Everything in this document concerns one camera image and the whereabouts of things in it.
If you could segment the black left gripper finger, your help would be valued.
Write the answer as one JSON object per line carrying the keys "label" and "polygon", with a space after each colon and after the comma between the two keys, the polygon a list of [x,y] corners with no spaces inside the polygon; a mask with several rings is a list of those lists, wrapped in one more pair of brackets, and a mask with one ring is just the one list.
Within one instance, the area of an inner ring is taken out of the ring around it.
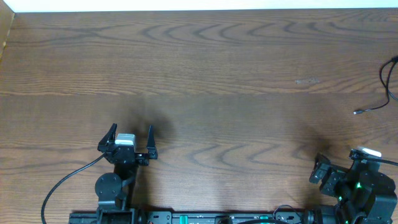
{"label": "black left gripper finger", "polygon": [[149,159],[157,159],[158,158],[158,152],[157,152],[157,148],[155,145],[153,126],[149,126],[146,149],[147,149]]}
{"label": "black left gripper finger", "polygon": [[109,131],[104,135],[104,137],[98,143],[97,150],[100,152],[106,152],[115,142],[116,139],[117,124],[113,123]]}

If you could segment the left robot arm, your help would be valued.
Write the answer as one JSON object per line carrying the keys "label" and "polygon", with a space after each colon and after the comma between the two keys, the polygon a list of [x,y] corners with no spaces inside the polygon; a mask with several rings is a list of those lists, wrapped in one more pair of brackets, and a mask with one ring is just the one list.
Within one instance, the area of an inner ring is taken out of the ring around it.
{"label": "left robot arm", "polygon": [[147,152],[136,151],[134,134],[116,134],[117,124],[98,143],[99,152],[114,166],[112,172],[103,174],[95,183],[98,196],[97,223],[146,223],[147,217],[139,208],[131,208],[129,201],[140,166],[148,166],[158,158],[154,129],[149,127]]}

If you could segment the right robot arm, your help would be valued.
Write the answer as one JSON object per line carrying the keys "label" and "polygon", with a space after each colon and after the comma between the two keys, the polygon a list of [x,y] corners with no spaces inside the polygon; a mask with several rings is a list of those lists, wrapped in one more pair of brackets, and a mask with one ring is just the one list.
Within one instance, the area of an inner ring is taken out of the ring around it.
{"label": "right robot arm", "polygon": [[359,147],[352,149],[351,167],[331,163],[318,153],[309,181],[320,184],[323,195],[334,197],[337,204],[319,205],[304,212],[304,224],[390,224],[397,205],[396,185],[392,178],[379,171],[382,163],[396,162],[382,158],[378,151]]}

